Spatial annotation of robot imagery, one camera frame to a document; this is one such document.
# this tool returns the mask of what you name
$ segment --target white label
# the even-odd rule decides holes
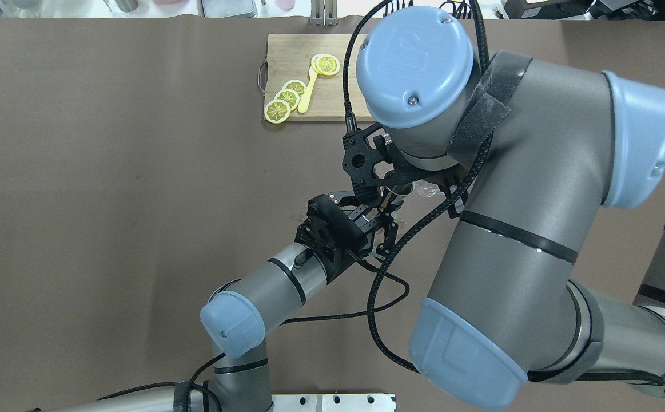
[[[535,17],[538,15],[538,11],[541,11],[541,7],[536,7],[535,9],[528,9],[526,11],[523,11],[523,15],[520,16],[520,18]]]

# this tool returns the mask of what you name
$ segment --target metal bracket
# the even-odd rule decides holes
[[[396,412],[394,394],[273,395],[274,412]]]
[[[314,26],[337,26],[337,0],[312,0],[309,21]]]

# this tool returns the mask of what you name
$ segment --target white metal plate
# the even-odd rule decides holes
[[[275,394],[272,397],[274,407],[270,412],[396,412],[394,394]]]

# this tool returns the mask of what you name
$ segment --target pink object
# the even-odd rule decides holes
[[[284,11],[292,10],[295,4],[296,0],[277,0],[277,7]]]

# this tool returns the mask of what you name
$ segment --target table surface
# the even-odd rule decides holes
[[[267,36],[345,33],[357,20],[0,19],[0,410],[186,379],[209,358],[198,311],[210,293],[288,245],[307,199],[350,185],[342,123],[259,117]],[[665,23],[487,29],[491,50],[665,87]],[[404,226],[440,200],[411,196]],[[575,279],[630,302],[664,220],[665,178],[636,209],[602,209]],[[379,316],[398,354],[455,224],[437,219],[393,265],[412,284]],[[350,269],[299,315],[361,310],[370,283]],[[379,298],[397,293],[385,284]],[[384,358],[364,319],[280,328],[269,364],[277,393],[389,392],[403,412],[479,410]],[[528,384],[509,410],[665,406],[621,383]]]

